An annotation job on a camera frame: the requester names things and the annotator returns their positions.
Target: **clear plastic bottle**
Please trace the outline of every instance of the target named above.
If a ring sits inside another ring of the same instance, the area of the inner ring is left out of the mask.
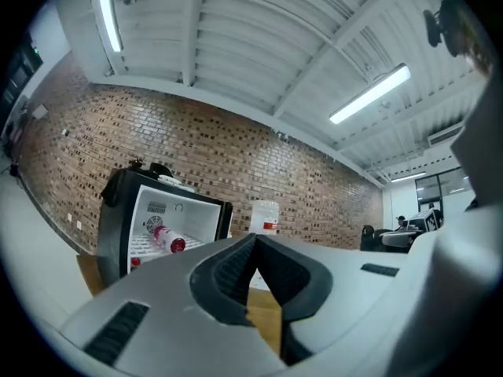
[[[259,200],[251,209],[250,233],[275,235],[280,216],[280,206],[275,201]]]

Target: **air conditioner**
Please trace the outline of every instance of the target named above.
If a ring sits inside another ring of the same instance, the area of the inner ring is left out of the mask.
[[[456,137],[461,129],[463,128],[463,123],[454,124],[451,127],[447,127],[446,129],[439,131],[438,133],[432,134],[428,136],[428,143],[430,147],[434,147],[438,144],[442,144],[452,138]]]

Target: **brick wall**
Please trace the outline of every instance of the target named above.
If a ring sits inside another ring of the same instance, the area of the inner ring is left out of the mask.
[[[48,216],[88,251],[96,250],[99,193],[111,169],[136,157],[232,202],[234,235],[248,230],[254,199],[279,202],[279,233],[325,246],[356,248],[364,224],[381,226],[380,190],[319,151],[208,104],[90,84],[71,54],[36,91],[38,104],[49,114],[28,128],[21,173]]]

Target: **bottle with red label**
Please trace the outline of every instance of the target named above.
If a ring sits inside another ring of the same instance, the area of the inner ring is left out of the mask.
[[[154,229],[154,240],[163,248],[170,250],[171,253],[185,250],[185,239],[166,226],[161,225]]]
[[[275,235],[280,206],[275,201],[257,200],[251,209],[250,233]]]

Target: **refrigerator vent grille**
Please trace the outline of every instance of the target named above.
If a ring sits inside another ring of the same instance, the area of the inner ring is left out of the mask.
[[[164,214],[166,212],[166,204],[157,203],[156,201],[150,201],[147,207],[147,212],[153,212],[154,214]]]
[[[149,233],[154,233],[154,229],[156,228],[156,226],[159,226],[162,224],[163,224],[163,220],[161,217],[158,217],[157,215],[153,216],[153,217],[149,218],[147,221],[147,230],[149,231]]]

